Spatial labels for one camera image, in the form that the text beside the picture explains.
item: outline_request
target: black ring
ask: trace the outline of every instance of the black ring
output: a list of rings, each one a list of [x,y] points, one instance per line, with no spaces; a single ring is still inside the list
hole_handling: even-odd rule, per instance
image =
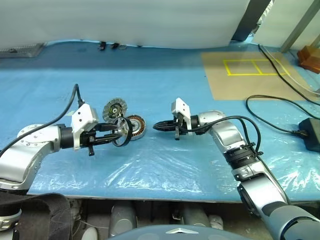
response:
[[[113,145],[115,145],[116,147],[123,147],[123,146],[125,146],[125,145],[127,145],[129,142],[130,142],[130,140],[131,140],[131,138],[132,138],[132,135],[133,135],[133,127],[132,127],[132,123],[131,123],[131,121],[130,121],[130,119],[129,118],[127,118],[127,117],[117,117],[115,120],[114,120],[114,122],[113,122],[113,124],[116,124],[116,122],[117,121],[119,121],[119,119],[123,119],[123,120],[125,120],[125,122],[126,122],[126,124],[127,124],[127,126],[128,126],[128,134],[126,135],[126,139],[125,139],[125,141],[122,143],[122,144],[117,144],[117,139],[116,140],[114,140],[114,141],[112,141],[112,143],[113,143]]]

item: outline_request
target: metal pole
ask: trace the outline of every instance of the metal pole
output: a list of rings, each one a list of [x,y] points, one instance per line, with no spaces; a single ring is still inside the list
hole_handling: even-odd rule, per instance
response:
[[[320,9],[320,0],[314,0],[313,3],[310,5],[308,10],[305,12],[299,23],[295,26],[294,30],[285,40],[283,45],[280,48],[280,52],[285,53],[287,52],[291,46],[295,43],[297,38],[301,35],[301,33],[305,30],[314,16]]]
[[[311,43],[311,46],[314,48],[319,48],[320,47],[320,34],[315,38],[313,43]]]

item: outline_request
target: white wall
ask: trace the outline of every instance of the white wall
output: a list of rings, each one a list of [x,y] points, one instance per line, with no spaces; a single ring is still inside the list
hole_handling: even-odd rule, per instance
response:
[[[250,0],[0,0],[0,48],[85,39],[167,48],[231,40]]]
[[[265,46],[281,47],[314,0],[276,0],[253,42]],[[305,28],[291,47],[302,49],[310,45],[320,34],[320,12]]]

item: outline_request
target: black cable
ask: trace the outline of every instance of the black cable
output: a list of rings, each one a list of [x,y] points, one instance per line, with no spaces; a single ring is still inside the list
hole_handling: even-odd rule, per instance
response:
[[[213,125],[215,125],[217,123],[220,123],[220,122],[223,122],[223,121],[226,121],[226,120],[231,120],[231,119],[239,120],[241,122],[242,126],[244,126],[243,130],[244,130],[245,138],[246,138],[246,141],[248,142],[248,144],[250,144],[248,131],[247,131],[247,128],[246,128],[246,124],[244,123],[244,121],[242,119],[245,119],[245,120],[249,121],[253,125],[253,127],[254,127],[254,129],[256,131],[256,134],[257,134],[257,142],[256,142],[255,151],[258,153],[259,148],[260,148],[260,144],[261,144],[261,133],[260,133],[260,130],[259,130],[258,126],[256,125],[256,123],[254,121],[252,121],[250,118],[246,117],[246,116],[239,116],[239,115],[227,116],[227,117],[218,119],[216,121],[209,122],[209,123],[207,123],[207,124],[205,124],[203,126],[199,126],[197,128],[191,129],[191,130],[185,129],[182,126],[179,126],[179,129],[181,131],[183,131],[183,132],[196,132],[196,131],[203,130],[203,129],[207,129],[208,130],[208,129],[210,129],[210,127],[212,127]]]
[[[304,132],[301,132],[301,131],[296,131],[296,130],[287,130],[287,129],[283,129],[281,127],[278,127],[274,124],[272,124],[271,122],[263,119],[262,117],[258,116],[257,114],[255,114],[251,108],[249,107],[249,100],[250,99],[259,99],[259,98],[264,98],[264,99],[278,99],[278,100],[282,100],[282,101],[286,101],[288,103],[291,103],[295,106],[297,106],[298,108],[300,108],[302,111],[304,111],[307,115],[309,115],[310,117],[312,118],[315,118],[315,119],[319,119],[320,120],[320,117],[317,117],[315,115],[313,115],[312,113],[308,112],[304,107],[302,107],[300,104],[294,102],[294,101],[291,101],[290,99],[287,99],[287,98],[283,98],[283,97],[279,97],[279,96],[270,96],[270,95],[251,95],[250,97],[248,97],[246,100],[245,100],[245,107],[246,109],[253,115],[255,116],[257,119],[263,121],[264,123],[270,125],[271,127],[275,128],[275,129],[278,129],[282,132],[285,132],[285,133],[290,133],[290,134],[295,134],[295,135],[302,135],[302,136],[305,136]]]
[[[30,135],[30,134],[33,134],[34,132],[36,131],[39,131],[40,129],[44,129],[56,122],[58,122],[66,113],[67,111],[69,110],[69,108],[71,107],[71,104],[73,103],[74,99],[75,99],[75,96],[77,94],[77,97],[78,97],[78,104],[79,104],[79,107],[82,106],[82,104],[84,104],[84,101],[81,99],[81,96],[80,96],[80,91],[79,91],[79,86],[78,84],[75,84],[74,87],[73,87],[73,90],[72,90],[72,94],[71,94],[71,97],[70,97],[70,100],[67,104],[67,106],[65,107],[65,109],[63,110],[63,112],[55,119],[53,119],[52,121],[48,122],[48,123],[45,123],[41,126],[38,126],[22,135],[20,135],[19,137],[17,137],[16,139],[14,139],[13,141],[11,141],[8,145],[6,145],[2,151],[0,151],[0,158],[1,156],[5,153],[5,151],[7,151],[9,148],[11,148],[15,143],[19,142],[21,139],[25,138],[26,136]]]
[[[306,97],[303,93],[301,93],[299,90],[297,90],[294,86],[292,86],[278,71],[277,67],[275,66],[274,62],[270,59],[270,57],[266,54],[266,52],[261,48],[260,44],[258,44],[258,48],[259,50],[263,53],[263,55],[269,60],[269,62],[271,63],[272,67],[274,68],[274,70],[276,71],[276,73],[278,74],[278,76],[292,89],[294,90],[297,94],[299,94],[301,97],[303,97],[305,100],[307,100],[309,103],[315,104],[317,106],[320,106],[320,103],[317,103],[315,101],[312,101],[311,99],[309,99],[308,97]]]

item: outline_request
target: wooden block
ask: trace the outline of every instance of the wooden block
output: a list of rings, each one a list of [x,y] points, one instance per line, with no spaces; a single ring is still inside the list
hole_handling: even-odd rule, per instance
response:
[[[320,72],[320,49],[312,46],[305,46],[298,51],[300,66],[314,73]]]

